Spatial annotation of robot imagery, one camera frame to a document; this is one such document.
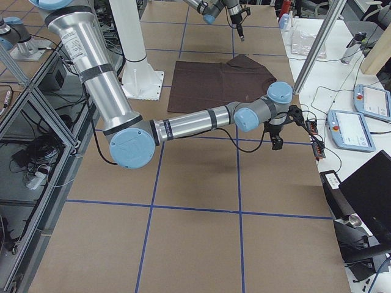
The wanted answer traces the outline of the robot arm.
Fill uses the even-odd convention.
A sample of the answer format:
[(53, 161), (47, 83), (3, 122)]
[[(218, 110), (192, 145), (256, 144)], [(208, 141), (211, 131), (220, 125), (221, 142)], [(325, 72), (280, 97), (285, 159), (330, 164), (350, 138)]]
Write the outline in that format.
[(293, 121), (293, 89), (286, 82), (272, 83), (266, 95), (251, 103), (232, 102), (165, 120), (146, 121), (133, 110), (109, 61), (105, 45), (93, 29), (95, 15), (87, 1), (33, 1), (47, 28), (57, 34), (68, 52), (79, 79), (90, 93), (104, 121), (103, 133), (115, 164), (141, 168), (165, 141), (222, 130), (236, 124), (244, 132), (259, 125), (270, 133), (273, 148), (283, 140), (279, 133)]
[(225, 11), (227, 23), (232, 29), (236, 29), (239, 39), (245, 41), (243, 22), (250, 15), (250, 8), (242, 5), (237, 0), (203, 1), (184, 0), (188, 6), (193, 8), (206, 24), (213, 24), (222, 11)]

